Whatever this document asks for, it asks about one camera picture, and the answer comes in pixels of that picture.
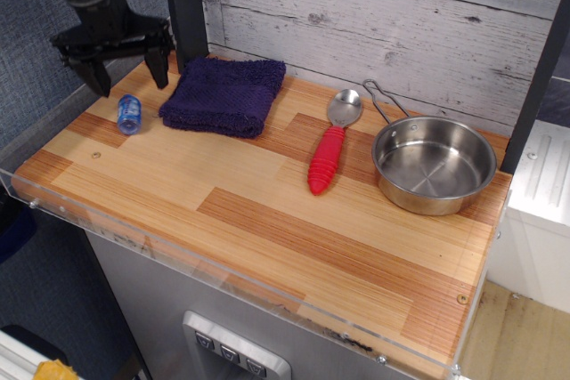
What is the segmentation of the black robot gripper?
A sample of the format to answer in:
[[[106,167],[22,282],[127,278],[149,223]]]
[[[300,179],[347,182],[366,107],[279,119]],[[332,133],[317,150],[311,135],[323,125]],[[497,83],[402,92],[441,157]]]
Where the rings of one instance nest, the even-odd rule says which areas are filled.
[[[168,56],[175,48],[168,20],[136,13],[126,0],[66,1],[80,23],[52,36],[51,43],[94,93],[108,97],[111,80],[102,63],[89,60],[141,54],[158,89],[168,85]]]

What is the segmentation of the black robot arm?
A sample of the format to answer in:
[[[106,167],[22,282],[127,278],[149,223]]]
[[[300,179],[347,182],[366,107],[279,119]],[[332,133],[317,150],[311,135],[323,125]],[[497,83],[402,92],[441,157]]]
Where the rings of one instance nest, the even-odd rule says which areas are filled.
[[[127,0],[65,0],[80,24],[51,37],[62,63],[97,95],[110,95],[104,62],[142,56],[157,87],[168,84],[168,56],[175,49],[168,20],[133,12]]]

